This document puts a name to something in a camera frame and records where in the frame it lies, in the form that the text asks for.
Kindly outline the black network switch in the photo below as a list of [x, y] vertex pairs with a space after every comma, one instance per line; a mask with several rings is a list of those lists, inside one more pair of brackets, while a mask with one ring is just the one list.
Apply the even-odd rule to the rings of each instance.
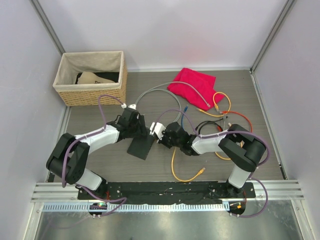
[[141, 160], [146, 160], [154, 141], [155, 138], [152, 135], [135, 137], [130, 143], [127, 153]]

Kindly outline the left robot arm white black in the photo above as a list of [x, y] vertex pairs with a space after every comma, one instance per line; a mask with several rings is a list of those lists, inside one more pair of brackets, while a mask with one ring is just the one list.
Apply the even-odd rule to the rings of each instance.
[[79, 185], [100, 200], [107, 192], [107, 181], [86, 168], [88, 156], [107, 145], [147, 135], [145, 118], [126, 107], [122, 115], [103, 127], [80, 135], [63, 134], [46, 162], [46, 168], [63, 180], [63, 185]]

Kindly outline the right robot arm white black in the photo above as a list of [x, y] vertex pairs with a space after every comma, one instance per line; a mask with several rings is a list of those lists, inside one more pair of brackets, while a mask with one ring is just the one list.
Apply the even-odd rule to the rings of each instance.
[[244, 184], [258, 167], [267, 145], [255, 134], [238, 124], [214, 134], [189, 134], [177, 122], [157, 131], [158, 143], [178, 148], [187, 156], [223, 152], [234, 163], [227, 180], [226, 193], [233, 198], [244, 191]]

